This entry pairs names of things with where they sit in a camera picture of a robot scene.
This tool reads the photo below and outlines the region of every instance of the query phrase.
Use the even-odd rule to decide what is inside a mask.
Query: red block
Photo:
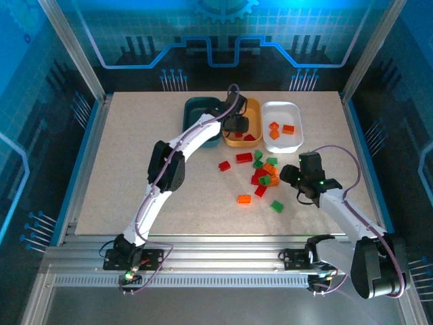
[[[254,173],[254,176],[257,176],[257,178],[263,177],[269,175],[269,172],[264,170],[264,169],[257,169],[256,172]]]
[[[219,164],[218,167],[219,167],[220,171],[226,171],[227,169],[230,169],[231,166],[230,166],[229,162],[226,160],[226,161],[223,161],[221,164]]]
[[[236,161],[238,164],[248,163],[248,162],[252,161],[251,152],[248,152],[246,154],[237,154],[236,155]]]
[[[283,133],[293,134],[295,132],[295,127],[293,125],[283,125]]]
[[[256,138],[253,137],[252,135],[248,134],[245,138],[244,141],[254,141]]]
[[[251,177],[251,184],[252,185],[260,185],[260,183],[258,182],[258,177],[257,176],[253,175]]]
[[[267,189],[266,186],[260,185],[259,187],[257,187],[257,190],[254,192],[254,194],[263,197],[263,194],[266,192],[266,189]]]

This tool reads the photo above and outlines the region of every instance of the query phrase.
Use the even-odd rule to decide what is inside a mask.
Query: white table surface
[[[281,182],[268,188],[263,198],[254,195],[250,184],[252,164],[236,164],[235,155],[262,150],[264,157],[278,157],[278,169],[298,165],[298,154],[326,144],[344,146],[355,153],[341,101],[337,92],[243,91],[260,104],[272,100],[295,103],[300,109],[304,143],[294,154],[271,154],[263,141],[254,148],[231,148],[223,140],[215,148],[200,148],[187,161],[186,178],[179,190],[166,201],[151,234],[341,234],[332,218],[315,206],[296,201],[296,190]],[[183,109],[192,97],[218,92],[134,92],[115,93],[97,151],[89,185],[76,227],[80,235],[116,235],[134,218],[147,185],[147,167],[154,144],[182,133]],[[356,179],[354,162],[343,151],[320,151],[328,178],[344,188]],[[224,160],[232,168],[224,173]],[[252,195],[248,207],[237,205],[237,196]],[[350,192],[351,199],[375,220],[364,179]],[[278,200],[283,213],[269,205]]]

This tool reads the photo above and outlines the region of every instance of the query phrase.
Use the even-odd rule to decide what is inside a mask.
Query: gear logo
[[[257,0],[193,0],[192,5],[196,14],[203,19],[210,18],[215,22],[225,24],[235,22],[236,18],[244,19],[245,14],[251,14],[252,6],[258,5]]]
[[[15,23],[25,32],[31,33],[39,21],[37,0],[0,0],[0,7],[8,9]]]

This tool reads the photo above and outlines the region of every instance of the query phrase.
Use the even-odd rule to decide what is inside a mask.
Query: white container
[[[272,122],[279,124],[279,138],[274,140],[269,136]],[[267,102],[262,105],[263,139],[266,149],[276,154],[291,154],[304,142],[302,123],[297,105],[290,102]],[[283,125],[295,126],[294,134],[283,133]]]

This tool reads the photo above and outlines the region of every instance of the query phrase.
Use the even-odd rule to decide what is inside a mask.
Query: cable
[[[177,151],[177,149],[181,146],[181,144],[189,137],[189,135],[191,133],[193,133],[195,130],[199,129],[200,127],[203,127],[209,123],[215,122],[215,121],[219,121],[221,119],[223,119],[224,117],[226,117],[236,106],[237,101],[239,100],[239,86],[236,85],[235,83],[232,83],[228,90],[227,90],[227,95],[230,94],[230,90],[232,87],[235,87],[236,90],[236,97],[235,100],[233,101],[233,103],[230,105],[230,107],[224,112],[222,113],[220,116],[214,117],[210,120],[204,121],[202,124],[198,124],[196,125],[194,128],[192,128],[191,130],[189,130],[187,133],[185,133],[181,139],[177,142],[176,146],[173,148],[173,150],[171,151],[171,153],[168,155],[166,162],[164,163],[164,166],[161,168],[160,173],[158,174],[158,176],[156,177],[155,181],[151,184],[151,190],[150,193],[144,198],[143,202],[141,203],[137,215],[135,216],[135,232],[137,233],[138,237],[140,237],[140,239],[142,239],[145,244],[153,244],[156,246],[165,246],[165,247],[170,247],[169,251],[167,252],[166,256],[162,259],[160,265],[158,266],[158,268],[155,270],[155,272],[151,275],[151,277],[149,278],[149,280],[139,289],[137,289],[135,291],[135,293],[138,293],[140,291],[142,291],[145,287],[147,287],[149,285],[149,283],[153,280],[153,278],[156,276],[156,274],[161,270],[162,265],[164,264],[164,262],[168,259],[168,256],[170,256],[171,252],[174,249],[174,246],[172,244],[167,244],[167,243],[162,243],[162,242],[151,242],[150,240],[145,239],[139,232],[139,228],[138,225],[141,221],[141,219],[143,218],[142,212],[143,212],[143,208],[146,206],[147,202],[149,200],[151,200],[152,196],[155,194],[155,188],[156,188],[156,184],[158,184],[158,182],[161,180],[161,177],[164,175],[165,171],[168,168],[168,165],[171,163],[171,159],[173,158],[175,152]]]
[[[346,279],[347,279],[347,274],[345,274],[343,277],[343,280],[341,280],[341,282],[337,286],[333,287],[332,289],[329,289],[329,288],[331,288],[331,284],[330,284],[327,287],[326,291],[322,293],[322,295],[327,295],[329,293],[333,293],[334,291],[338,290],[343,285],[344,281],[346,281]]]
[[[356,180],[356,182],[353,183],[353,185],[351,187],[349,187],[347,190],[345,190],[343,192],[343,197],[342,197],[343,204],[365,227],[367,227],[368,230],[370,230],[371,232],[373,232],[373,234],[376,237],[378,237],[379,241],[384,246],[386,252],[389,254],[389,256],[391,258],[391,262],[394,265],[394,268],[396,270],[396,273],[397,273],[397,276],[398,276],[398,281],[400,282],[400,288],[398,289],[398,292],[396,294],[389,294],[387,296],[390,297],[390,298],[395,298],[395,299],[400,298],[403,295],[404,291],[405,291],[405,289],[404,289],[404,287],[405,287],[405,279],[403,277],[403,273],[401,271],[401,267],[398,264],[397,258],[395,257],[395,255],[392,252],[391,248],[389,247],[388,243],[385,241],[384,237],[374,227],[372,227],[371,224],[367,220],[365,220],[364,218],[362,218],[362,216],[360,216],[351,207],[351,205],[346,200],[347,193],[351,189],[353,189],[355,186],[357,186],[358,183],[359,183],[359,181],[361,180],[361,166],[360,166],[357,158],[353,155],[352,152],[350,152],[346,148],[343,148],[341,146],[337,146],[337,145],[334,145],[334,144],[330,144],[330,145],[319,147],[319,148],[313,150],[313,152],[316,152],[316,151],[318,151],[320,149],[324,149],[324,148],[338,148],[338,149],[341,149],[341,150],[345,151],[345,153],[347,153],[353,159],[353,161],[355,162],[355,164],[357,166],[357,170],[358,170],[357,180]]]
[[[303,204],[303,205],[312,205],[312,204],[314,204],[314,202],[303,202],[303,201],[299,200],[299,195],[301,195],[301,194],[305,194],[305,193],[300,188],[298,188],[298,194],[296,195],[296,199],[298,200],[298,202],[300,204]]]
[[[105,246],[107,246],[108,244],[111,244],[112,242],[114,242],[114,240],[109,240],[104,245],[102,245],[102,247],[99,249],[99,252],[98,252],[98,254],[99,254],[100,257],[105,258],[105,256],[101,255],[101,252],[102,252],[102,250],[104,249]]]
[[[324,148],[337,148],[337,149],[343,150],[345,153],[347,153],[353,159],[353,161],[355,162],[355,164],[357,166],[357,170],[358,170],[357,180],[353,183],[353,185],[351,185],[347,190],[344,191],[344,193],[343,193],[343,200],[344,200],[346,198],[346,195],[348,194],[348,192],[359,184],[359,182],[361,180],[361,166],[357,160],[357,157],[355,157],[352,152],[350,152],[349,150],[347,150],[346,148],[344,148],[342,146],[337,146],[335,144],[328,144],[326,146],[321,146],[321,147],[318,147],[317,149],[314,149],[313,152],[316,152],[316,151],[318,151],[320,149],[324,149]]]

